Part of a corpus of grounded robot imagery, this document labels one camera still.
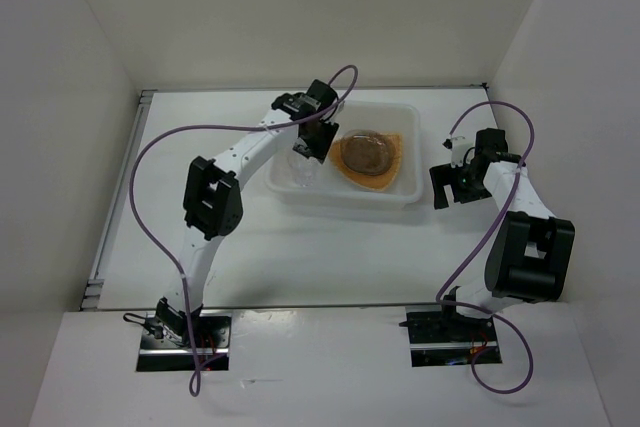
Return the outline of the clear glass plate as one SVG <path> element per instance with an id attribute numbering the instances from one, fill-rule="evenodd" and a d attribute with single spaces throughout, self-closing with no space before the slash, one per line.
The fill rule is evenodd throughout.
<path id="1" fill-rule="evenodd" d="M 371 130 L 354 130 L 340 142 L 340 158 L 344 165 L 359 174 L 377 176 L 392 165 L 395 147 L 385 135 Z"/>

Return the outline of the triangular woven bamboo tray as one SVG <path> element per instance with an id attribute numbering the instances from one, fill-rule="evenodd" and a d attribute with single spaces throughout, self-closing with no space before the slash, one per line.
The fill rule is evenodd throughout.
<path id="1" fill-rule="evenodd" d="M 329 150 L 328 159 L 331 164 L 337 169 L 337 171 L 346 178 L 349 182 L 362 187 L 366 190 L 383 192 L 390 188 L 395 178 L 397 177 L 403 158 L 403 138 L 398 133 L 381 133 L 388 137 L 395 147 L 395 155 L 391 168 L 384 174 L 377 176 L 367 176 L 364 174 L 356 173 L 348 169 L 340 158 L 340 142 L 343 137 L 334 141 Z"/>

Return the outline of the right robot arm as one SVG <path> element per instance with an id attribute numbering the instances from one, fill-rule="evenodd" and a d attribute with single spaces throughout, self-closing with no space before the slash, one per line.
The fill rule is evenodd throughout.
<path id="1" fill-rule="evenodd" d="M 491 199 L 503 214 L 489 231 L 493 244 L 483 277 L 465 286 L 449 283 L 442 295 L 439 331 L 450 340 L 459 340 L 474 324 L 507 307 L 558 300 L 575 227 L 541 201 L 525 162 L 509 151 L 504 131 L 480 130 L 473 142 L 463 136 L 451 137 L 444 147 L 451 151 L 450 161 L 429 170 L 434 207 L 449 206 L 445 193 L 449 186 L 455 202 Z"/>

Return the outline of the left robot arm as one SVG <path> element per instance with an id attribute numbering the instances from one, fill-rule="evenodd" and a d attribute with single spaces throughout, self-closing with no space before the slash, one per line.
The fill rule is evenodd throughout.
<path id="1" fill-rule="evenodd" d="M 305 92 L 277 97 L 257 129 L 236 144 L 211 159 L 198 156 L 190 163 L 180 278 L 156 307 L 163 334 L 176 346 L 188 346 L 198 337 L 206 279 L 222 241 L 241 222 L 243 188 L 281 149 L 322 163 L 339 125 L 326 118 L 307 118 L 333 110 L 337 100 L 330 85 L 314 80 Z"/>

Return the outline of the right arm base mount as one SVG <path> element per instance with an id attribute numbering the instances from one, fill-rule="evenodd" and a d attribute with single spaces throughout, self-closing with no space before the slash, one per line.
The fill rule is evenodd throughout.
<path id="1" fill-rule="evenodd" d="M 460 316 L 433 304 L 407 307 L 399 326 L 407 330 L 414 368 L 466 366 L 478 353 L 477 364 L 502 362 L 491 319 Z"/>

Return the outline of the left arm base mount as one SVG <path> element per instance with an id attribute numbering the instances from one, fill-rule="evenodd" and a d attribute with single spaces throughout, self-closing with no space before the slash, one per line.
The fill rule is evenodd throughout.
<path id="1" fill-rule="evenodd" d="M 186 372 L 195 368 L 188 334 L 174 336 L 152 314 L 123 314 L 123 320 L 142 328 L 137 372 Z M 205 371 L 227 371 L 232 317 L 227 313 L 205 312 L 194 330 L 196 354 Z"/>

